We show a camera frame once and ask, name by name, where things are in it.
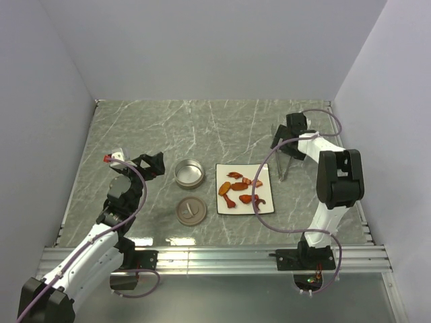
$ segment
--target white wall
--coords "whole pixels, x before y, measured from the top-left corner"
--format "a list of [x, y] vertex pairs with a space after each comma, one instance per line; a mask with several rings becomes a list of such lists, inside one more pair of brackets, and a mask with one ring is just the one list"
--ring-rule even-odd
[[431, 2], [389, 0], [335, 99], [409, 319], [431, 318]]
[[0, 0], [0, 321], [52, 244], [94, 101], [37, 1]]
[[332, 100], [385, 0], [40, 0], [98, 99]]

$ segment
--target black bracket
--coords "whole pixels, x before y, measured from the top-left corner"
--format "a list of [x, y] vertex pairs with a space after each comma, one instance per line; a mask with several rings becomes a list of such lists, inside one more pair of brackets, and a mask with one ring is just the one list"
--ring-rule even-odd
[[[298, 138], [304, 133], [315, 133], [314, 130], [308, 130], [307, 118], [303, 113], [290, 113], [286, 115], [286, 126], [278, 126], [277, 132], [273, 138], [271, 149], [279, 144], [280, 140]], [[304, 160], [305, 154], [298, 150], [298, 142], [288, 143], [280, 148], [283, 153], [292, 156], [295, 159]]]
[[361, 155], [356, 149], [321, 151], [317, 168], [317, 197], [329, 210], [353, 207], [364, 197]]
[[[135, 242], [121, 237], [115, 248], [119, 249], [124, 255], [121, 269], [151, 269], [154, 271], [157, 266], [157, 250], [135, 250]], [[110, 288], [114, 290], [132, 291], [136, 288], [138, 274], [134, 276], [115, 276], [111, 275], [109, 282]]]
[[[157, 266], [156, 250], [139, 250], [134, 251], [131, 259], [131, 264], [122, 266], [121, 269], [151, 269], [155, 270]], [[115, 276], [109, 278], [110, 288], [115, 291], [132, 291], [136, 288], [139, 280], [138, 274], [134, 276]]]
[[[30, 278], [22, 287], [18, 316], [28, 304], [46, 287], [44, 281]], [[33, 306], [22, 323], [72, 323], [75, 320], [73, 299], [59, 289], [51, 287]]]
[[324, 271], [332, 271], [336, 267], [331, 247], [309, 247], [304, 234], [297, 249], [277, 249], [269, 255], [275, 257], [278, 271], [315, 271], [318, 265]]
[[[162, 152], [159, 152], [154, 156], [150, 156], [144, 153], [139, 157], [132, 159], [131, 161], [136, 165], [135, 168], [142, 175], [145, 181], [153, 180], [159, 175], [164, 175], [165, 167], [164, 167]], [[141, 162], [147, 163], [149, 167], [146, 167], [146, 168], [141, 167]], [[133, 172], [130, 168], [123, 168], [121, 170], [113, 168], [113, 170], [129, 178], [136, 176], [135, 172]]]

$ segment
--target square plate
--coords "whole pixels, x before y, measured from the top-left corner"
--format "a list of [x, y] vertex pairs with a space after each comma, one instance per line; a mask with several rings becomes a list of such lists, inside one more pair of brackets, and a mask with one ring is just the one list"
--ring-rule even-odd
[[[217, 195], [217, 213], [226, 215], [253, 215], [253, 206], [251, 203], [244, 204], [240, 201], [239, 196], [244, 194], [251, 194], [251, 185], [246, 190], [229, 190], [228, 197], [236, 203], [236, 207], [229, 209], [226, 201], [222, 196], [218, 194], [218, 189], [224, 182], [241, 182], [242, 178], [235, 179], [228, 177], [230, 172], [238, 172], [244, 177], [251, 180], [255, 178], [259, 164], [256, 165], [226, 165], [217, 164], [215, 167], [215, 193]], [[274, 203], [272, 201], [271, 182], [269, 181], [269, 169], [268, 164], [263, 166], [262, 171], [259, 175], [259, 180], [263, 183], [262, 186], [256, 188], [256, 194], [259, 195], [260, 199], [264, 199], [267, 204], [259, 204], [259, 214], [268, 214], [274, 212]]]

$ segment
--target food piece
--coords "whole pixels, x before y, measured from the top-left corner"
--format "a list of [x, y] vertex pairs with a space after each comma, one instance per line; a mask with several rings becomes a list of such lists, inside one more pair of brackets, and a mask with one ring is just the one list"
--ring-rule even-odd
[[218, 194], [223, 196], [230, 190], [230, 182], [224, 182], [218, 189]]
[[248, 188], [248, 185], [243, 182], [237, 182], [233, 183], [230, 188], [232, 190], [246, 190]]
[[228, 174], [228, 177], [233, 177], [233, 178], [235, 178], [237, 180], [237, 179], [241, 178], [242, 175], [240, 173], [237, 173], [237, 172], [230, 172]]
[[247, 185], [251, 184], [251, 180], [249, 180], [247, 177], [243, 177], [242, 178], [242, 182], [245, 183], [245, 184], [247, 184]]
[[256, 181], [256, 187], [260, 187], [260, 186], [262, 186], [263, 185], [263, 183], [260, 181], [260, 180], [257, 180]]
[[259, 208], [259, 204], [260, 203], [263, 203], [263, 204], [267, 204], [266, 202], [265, 202], [265, 200], [263, 200], [263, 199], [257, 199], [256, 201], [255, 201], [255, 205], [256, 205], [256, 208], [260, 211], [260, 208]]
[[[255, 200], [259, 200], [259, 195], [255, 194]], [[249, 204], [251, 202], [251, 195], [240, 195], [240, 201], [244, 204]]]
[[228, 198], [228, 195], [227, 195], [227, 194], [223, 195], [223, 198], [224, 198], [224, 200], [226, 201], [226, 203], [228, 204], [228, 208], [229, 208], [229, 209], [231, 209], [232, 207], [235, 207], [235, 206], [236, 206], [236, 203], [235, 203], [234, 201], [231, 201], [231, 200]]

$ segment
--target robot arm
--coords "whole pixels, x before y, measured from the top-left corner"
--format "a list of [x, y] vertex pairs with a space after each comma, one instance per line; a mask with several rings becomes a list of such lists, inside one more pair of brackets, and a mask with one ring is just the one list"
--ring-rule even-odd
[[[155, 156], [140, 155], [138, 158], [130, 160], [125, 151], [116, 149], [109, 157], [131, 164], [146, 181], [163, 175], [165, 171], [163, 153]], [[142, 168], [142, 161], [150, 166]], [[39, 299], [22, 322], [72, 323], [75, 320], [75, 313], [87, 296], [113, 271], [119, 268], [130, 269], [140, 266], [141, 255], [139, 253], [142, 252], [136, 252], [134, 242], [124, 237], [133, 220], [93, 241], [93, 237], [130, 217], [137, 210], [142, 196], [143, 184], [137, 174], [118, 162], [111, 161], [110, 167], [120, 176], [114, 178], [110, 183], [103, 211], [88, 235], [59, 266], [40, 281], [30, 278], [23, 286], [19, 315], [46, 287], [47, 283], [53, 281], [59, 272], [62, 274], [61, 279]], [[89, 241], [92, 245], [81, 252], [81, 247]], [[63, 271], [65, 264], [75, 257], [73, 264]], [[150, 269], [155, 269], [155, 263], [156, 261]]]
[[[308, 129], [307, 119], [303, 113], [288, 114], [286, 126], [282, 124], [279, 126], [271, 148], [280, 140], [305, 139], [315, 135], [316, 131]], [[364, 196], [359, 151], [338, 147], [322, 137], [289, 143], [280, 150], [300, 160], [309, 156], [318, 163], [316, 190], [319, 205], [309, 229], [321, 229], [335, 234], [344, 214]], [[295, 255], [298, 266], [294, 269], [314, 269], [317, 264], [324, 264], [326, 268], [323, 269], [334, 269], [335, 261], [329, 264], [325, 262], [332, 254], [330, 245], [331, 237], [327, 234], [304, 233], [298, 243]]]

